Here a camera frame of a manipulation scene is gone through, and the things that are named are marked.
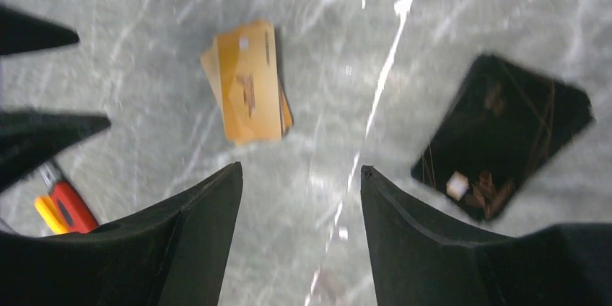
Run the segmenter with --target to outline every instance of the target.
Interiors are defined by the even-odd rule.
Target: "white sticker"
[[[446,193],[456,201],[461,200],[468,188],[470,188],[468,178],[456,171],[446,183]]]
[[[348,241],[349,240],[349,230],[345,227],[339,227],[338,236],[340,236],[340,240]]]
[[[246,50],[248,48],[248,38],[240,37],[240,50]]]

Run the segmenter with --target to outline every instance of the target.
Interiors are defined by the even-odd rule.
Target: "marble countertop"
[[[414,0],[404,25],[397,0],[6,1],[81,36],[4,59],[3,104],[110,116],[110,131],[58,158],[100,222],[242,162],[220,305],[376,305],[361,165],[469,222],[409,170],[484,51],[584,88],[597,120],[485,227],[612,220],[612,0]],[[281,141],[234,147],[198,57],[215,34],[260,18],[281,33],[295,125]],[[43,192],[38,179],[15,185],[0,217],[50,235],[33,206]]]

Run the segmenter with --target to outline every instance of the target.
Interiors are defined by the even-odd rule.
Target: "card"
[[[280,139],[292,126],[271,24],[257,21],[216,36],[200,61],[222,109],[229,140],[245,144]]]
[[[482,55],[411,175],[490,220],[592,121],[584,91]]]

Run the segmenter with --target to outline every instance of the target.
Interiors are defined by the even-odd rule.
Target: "yellow card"
[[[226,137],[236,144],[279,139],[293,125],[274,41],[274,27],[257,21],[218,35],[200,58],[223,112]]]

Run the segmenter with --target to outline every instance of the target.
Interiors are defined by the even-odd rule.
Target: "red tool handle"
[[[98,223],[92,212],[70,183],[60,180],[53,186],[49,196],[71,232],[88,233],[97,228]]]

